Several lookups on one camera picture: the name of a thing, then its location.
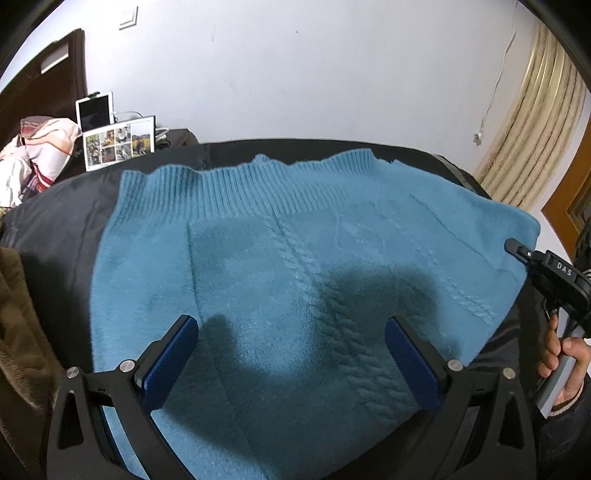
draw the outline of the blue gripper pad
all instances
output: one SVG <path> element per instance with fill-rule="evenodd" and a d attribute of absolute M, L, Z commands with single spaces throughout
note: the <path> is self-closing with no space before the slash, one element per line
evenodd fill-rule
<path fill-rule="evenodd" d="M 151 343 L 138 359 L 135 383 L 146 412 L 162 408 L 197 345 L 199 325 L 182 315 L 161 340 Z"/>
<path fill-rule="evenodd" d="M 447 378 L 443 358 L 403 320 L 390 318 L 384 339 L 415 400 L 435 416 L 441 408 L 441 387 Z"/>

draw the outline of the light switch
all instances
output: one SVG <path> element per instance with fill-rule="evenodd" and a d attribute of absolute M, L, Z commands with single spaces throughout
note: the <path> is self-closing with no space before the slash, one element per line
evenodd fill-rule
<path fill-rule="evenodd" d="M 119 21 L 119 30 L 133 27 L 138 22 L 138 7 L 127 7 L 121 11 L 121 20 Z"/>

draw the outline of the beige curtain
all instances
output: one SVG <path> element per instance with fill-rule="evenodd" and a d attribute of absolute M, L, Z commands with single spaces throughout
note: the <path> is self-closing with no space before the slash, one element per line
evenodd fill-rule
<path fill-rule="evenodd" d="M 585 92 L 562 46 L 538 22 L 519 95 L 474 174 L 493 199 L 531 208 L 570 143 Z"/>

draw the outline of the wooden cabinet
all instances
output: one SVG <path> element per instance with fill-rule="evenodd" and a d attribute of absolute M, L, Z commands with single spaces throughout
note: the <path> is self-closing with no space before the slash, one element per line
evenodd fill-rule
<path fill-rule="evenodd" d="M 573 162 L 542 213 L 572 257 L 577 238 L 591 216 L 591 119 Z"/>

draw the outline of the metal screw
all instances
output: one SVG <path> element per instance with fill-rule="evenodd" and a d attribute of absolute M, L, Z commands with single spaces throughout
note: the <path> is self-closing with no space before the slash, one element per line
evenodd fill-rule
<path fill-rule="evenodd" d="M 119 370 L 124 373 L 131 372 L 135 368 L 135 362 L 133 360 L 123 360 L 119 366 Z"/>
<path fill-rule="evenodd" d="M 505 377 L 507 380 L 513 380 L 515 378 L 515 370 L 513 370 L 511 367 L 505 367 L 503 369 L 503 377 Z"/>
<path fill-rule="evenodd" d="M 464 369 L 462 362 L 460 362 L 459 360 L 450 360 L 447 363 L 447 367 L 452 372 L 461 372 Z"/>
<path fill-rule="evenodd" d="M 66 372 L 66 377 L 74 378 L 74 377 L 77 377 L 79 373 L 80 373 L 80 370 L 78 370 L 78 367 L 70 367 L 68 369 L 68 371 Z"/>

